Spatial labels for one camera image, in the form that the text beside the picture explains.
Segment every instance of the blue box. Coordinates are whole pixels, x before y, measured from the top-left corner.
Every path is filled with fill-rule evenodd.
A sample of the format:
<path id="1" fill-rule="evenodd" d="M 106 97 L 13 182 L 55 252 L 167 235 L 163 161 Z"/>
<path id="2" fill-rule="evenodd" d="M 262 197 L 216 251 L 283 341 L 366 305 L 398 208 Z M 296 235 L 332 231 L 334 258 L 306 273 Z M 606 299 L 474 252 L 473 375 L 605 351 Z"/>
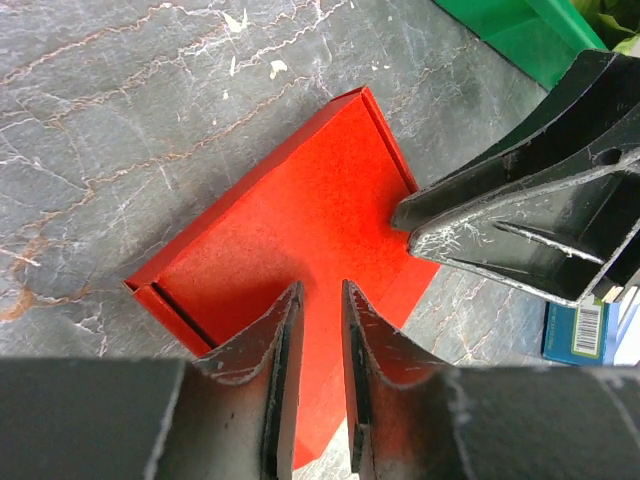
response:
<path id="1" fill-rule="evenodd" d="M 571 365 L 613 365 L 620 304 L 593 295 L 569 308 L 547 304 L 542 356 Z"/>

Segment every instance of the black plastic claw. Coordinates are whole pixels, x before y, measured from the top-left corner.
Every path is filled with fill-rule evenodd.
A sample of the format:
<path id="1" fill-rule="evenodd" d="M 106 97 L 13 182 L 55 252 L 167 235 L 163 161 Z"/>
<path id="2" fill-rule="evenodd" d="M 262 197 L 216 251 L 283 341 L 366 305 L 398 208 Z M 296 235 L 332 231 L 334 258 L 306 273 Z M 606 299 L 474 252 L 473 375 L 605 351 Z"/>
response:
<path id="1" fill-rule="evenodd" d="M 581 53 L 504 140 L 398 205 L 410 253 L 565 305 L 640 281 L 639 78 L 640 59 Z"/>
<path id="2" fill-rule="evenodd" d="M 351 466 L 361 480 L 640 478 L 637 368 L 457 369 L 343 288 Z"/>
<path id="3" fill-rule="evenodd" d="M 0 478 L 287 479 L 302 284 L 191 364 L 0 360 Z"/>

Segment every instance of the green leaf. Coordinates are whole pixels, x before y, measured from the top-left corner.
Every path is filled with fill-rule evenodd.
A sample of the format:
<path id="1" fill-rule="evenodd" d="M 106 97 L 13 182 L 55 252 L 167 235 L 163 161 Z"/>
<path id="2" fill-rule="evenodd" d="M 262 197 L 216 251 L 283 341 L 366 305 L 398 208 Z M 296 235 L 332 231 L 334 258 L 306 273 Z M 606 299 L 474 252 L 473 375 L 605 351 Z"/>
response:
<path id="1" fill-rule="evenodd" d="M 633 50 L 633 47 L 636 46 L 636 44 L 638 43 L 639 40 L 640 40 L 640 35 L 636 35 L 635 37 L 627 38 L 626 40 L 623 40 L 618 45 L 616 45 L 616 47 L 613 49 L 613 51 L 614 52 L 618 52 L 618 53 L 624 53 L 625 55 L 630 55 L 631 54 L 631 50 Z"/>
<path id="2" fill-rule="evenodd" d="M 604 44 L 609 48 L 615 48 L 620 42 L 636 34 L 633 30 L 622 27 L 612 15 L 599 13 L 598 17 L 600 17 L 602 21 L 602 34 L 600 38 L 602 38 Z"/>
<path id="3" fill-rule="evenodd" d="M 621 26 L 613 15 L 606 15 L 604 13 L 599 13 L 598 17 L 600 17 L 600 20 L 602 20 L 602 23 L 604 23 L 605 26 L 607 26 L 609 29 L 618 30 L 620 32 L 625 32 L 630 35 L 634 35 L 636 33 L 630 28 Z"/>

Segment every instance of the white debris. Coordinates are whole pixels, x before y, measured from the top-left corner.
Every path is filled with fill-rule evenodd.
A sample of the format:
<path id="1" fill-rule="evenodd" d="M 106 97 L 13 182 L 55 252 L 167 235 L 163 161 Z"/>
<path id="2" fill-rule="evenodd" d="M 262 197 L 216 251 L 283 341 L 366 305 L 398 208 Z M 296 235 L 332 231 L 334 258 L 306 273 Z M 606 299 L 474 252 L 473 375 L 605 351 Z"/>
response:
<path id="1" fill-rule="evenodd" d="M 286 72 L 289 68 L 287 64 L 282 60 L 274 60 L 271 62 L 271 73 L 269 74 L 269 78 L 273 80 L 278 75 L 278 72 Z"/>
<path id="2" fill-rule="evenodd" d="M 222 16 L 224 17 L 225 22 L 227 22 L 227 27 L 233 33 L 240 33 L 242 30 L 247 28 L 249 24 L 249 19 L 247 18 L 247 9 L 244 9 L 244 16 L 242 17 L 242 23 L 238 23 L 237 20 L 232 18 L 229 14 L 222 12 Z"/>

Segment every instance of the cardboard box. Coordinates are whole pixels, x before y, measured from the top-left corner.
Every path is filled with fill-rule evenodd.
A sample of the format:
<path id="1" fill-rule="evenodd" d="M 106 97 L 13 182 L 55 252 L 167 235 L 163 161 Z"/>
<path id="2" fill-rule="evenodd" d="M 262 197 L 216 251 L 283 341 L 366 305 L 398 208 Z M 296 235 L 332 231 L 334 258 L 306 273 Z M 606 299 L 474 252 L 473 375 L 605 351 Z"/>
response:
<path id="1" fill-rule="evenodd" d="M 126 284 L 194 354 L 305 284 L 295 467 L 319 457 L 345 416 L 341 284 L 354 280 L 401 327 L 437 270 L 392 231 L 417 190 L 367 88 L 338 97 L 249 172 Z"/>
<path id="2" fill-rule="evenodd" d="M 571 365 L 637 364 L 640 295 L 636 291 L 622 303 L 603 303 L 593 295 L 578 309 L 548 303 L 542 356 Z"/>

